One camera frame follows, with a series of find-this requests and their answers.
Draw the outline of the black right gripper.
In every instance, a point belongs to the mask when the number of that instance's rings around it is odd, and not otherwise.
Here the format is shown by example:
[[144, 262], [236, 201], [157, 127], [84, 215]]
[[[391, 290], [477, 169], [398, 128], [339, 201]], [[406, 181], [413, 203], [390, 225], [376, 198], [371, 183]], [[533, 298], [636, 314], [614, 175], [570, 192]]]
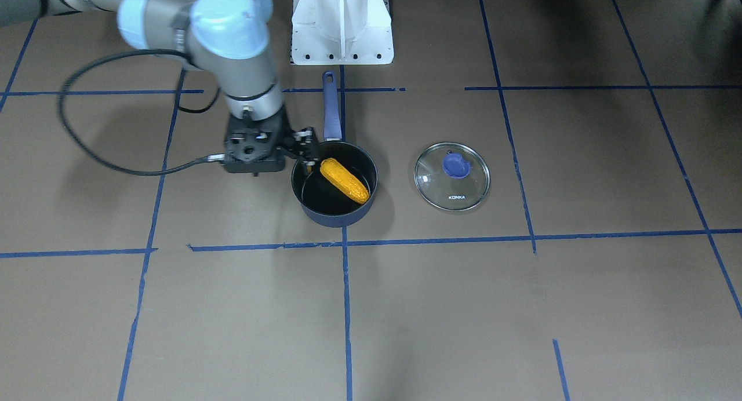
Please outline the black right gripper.
[[251, 134], [257, 138], [270, 136], [278, 148], [286, 148], [287, 156], [299, 158], [305, 174], [318, 169], [319, 141], [314, 128], [292, 131], [286, 108], [280, 108], [273, 116], [259, 121], [251, 119], [247, 112], [241, 118], [231, 115], [227, 123], [227, 135], [233, 133]]

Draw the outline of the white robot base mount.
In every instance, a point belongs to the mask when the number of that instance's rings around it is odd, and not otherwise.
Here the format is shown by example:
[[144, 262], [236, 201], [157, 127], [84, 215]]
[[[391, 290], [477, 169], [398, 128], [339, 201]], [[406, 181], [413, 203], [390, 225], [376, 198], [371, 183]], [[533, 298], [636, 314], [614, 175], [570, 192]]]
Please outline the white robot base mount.
[[295, 65], [390, 64], [391, 0], [293, 0], [291, 36]]

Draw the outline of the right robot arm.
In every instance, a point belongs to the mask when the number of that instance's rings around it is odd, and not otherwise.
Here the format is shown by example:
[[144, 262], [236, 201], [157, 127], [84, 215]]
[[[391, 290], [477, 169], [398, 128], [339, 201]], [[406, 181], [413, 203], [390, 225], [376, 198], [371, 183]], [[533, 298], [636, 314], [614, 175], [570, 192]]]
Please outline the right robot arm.
[[[231, 173], [280, 172], [286, 158], [319, 167], [321, 153], [313, 128], [292, 130], [271, 55], [268, 21], [272, 0], [2, 0], [2, 25], [45, 16], [88, 11], [116, 13], [130, 52], [87, 64], [63, 83], [57, 110], [64, 130], [99, 164], [133, 176], [166, 176], [204, 163], [219, 163]], [[159, 171], [117, 166], [96, 155], [72, 129], [66, 97], [72, 84], [95, 67], [127, 57], [174, 57], [184, 70], [209, 72], [230, 108], [224, 152]]]

